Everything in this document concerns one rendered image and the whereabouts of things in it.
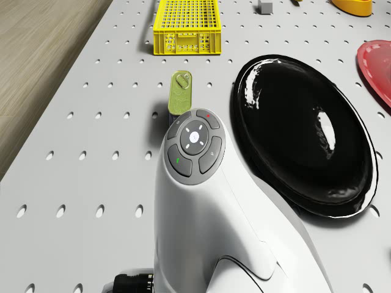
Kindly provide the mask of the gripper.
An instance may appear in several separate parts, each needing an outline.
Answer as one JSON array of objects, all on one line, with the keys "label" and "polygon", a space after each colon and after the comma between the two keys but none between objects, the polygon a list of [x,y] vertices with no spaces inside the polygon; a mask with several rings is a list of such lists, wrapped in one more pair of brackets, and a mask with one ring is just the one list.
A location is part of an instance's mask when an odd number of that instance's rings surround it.
[{"label": "gripper", "polygon": [[153,268],[126,269],[105,284],[102,293],[155,293]]}]

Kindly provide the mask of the flat-sided can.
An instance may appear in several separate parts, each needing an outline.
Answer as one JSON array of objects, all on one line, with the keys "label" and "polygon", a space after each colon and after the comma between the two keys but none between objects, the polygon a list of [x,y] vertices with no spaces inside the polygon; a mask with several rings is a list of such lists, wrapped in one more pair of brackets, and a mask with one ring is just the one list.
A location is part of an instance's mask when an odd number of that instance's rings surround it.
[{"label": "flat-sided can", "polygon": [[171,77],[168,102],[169,126],[192,107],[192,75],[189,71],[176,71]]}]

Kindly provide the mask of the black plate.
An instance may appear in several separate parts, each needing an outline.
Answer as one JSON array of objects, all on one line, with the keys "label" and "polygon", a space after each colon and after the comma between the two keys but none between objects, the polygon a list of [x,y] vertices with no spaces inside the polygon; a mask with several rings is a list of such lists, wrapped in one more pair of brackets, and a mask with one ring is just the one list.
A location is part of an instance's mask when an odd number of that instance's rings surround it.
[{"label": "black plate", "polygon": [[256,57],[238,73],[232,106],[244,152],[281,196],[335,219],[370,205],[379,179],[373,142],[324,74],[292,57]]}]

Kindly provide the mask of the yellow basket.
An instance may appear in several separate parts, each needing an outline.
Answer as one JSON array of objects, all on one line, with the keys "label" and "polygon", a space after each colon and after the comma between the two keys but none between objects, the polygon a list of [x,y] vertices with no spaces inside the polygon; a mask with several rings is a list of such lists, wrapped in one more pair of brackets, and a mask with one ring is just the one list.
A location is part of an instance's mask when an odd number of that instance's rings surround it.
[{"label": "yellow basket", "polygon": [[160,0],[153,25],[155,55],[220,54],[217,0]]}]

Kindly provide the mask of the red plate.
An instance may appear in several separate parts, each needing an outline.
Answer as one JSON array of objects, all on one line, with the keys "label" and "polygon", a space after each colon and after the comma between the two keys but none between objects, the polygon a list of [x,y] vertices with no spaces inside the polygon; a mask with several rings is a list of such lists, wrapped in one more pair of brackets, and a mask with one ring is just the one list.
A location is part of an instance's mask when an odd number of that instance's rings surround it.
[{"label": "red plate", "polygon": [[363,43],[357,50],[357,62],[372,89],[391,108],[391,41]]}]

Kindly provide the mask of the yellow bowl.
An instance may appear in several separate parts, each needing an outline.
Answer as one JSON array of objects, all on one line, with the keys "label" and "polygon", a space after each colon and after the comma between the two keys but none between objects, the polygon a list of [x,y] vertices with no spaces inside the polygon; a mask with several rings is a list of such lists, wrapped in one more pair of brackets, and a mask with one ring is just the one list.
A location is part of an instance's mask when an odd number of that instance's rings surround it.
[{"label": "yellow bowl", "polygon": [[340,10],[355,16],[371,16],[372,0],[331,0]]}]

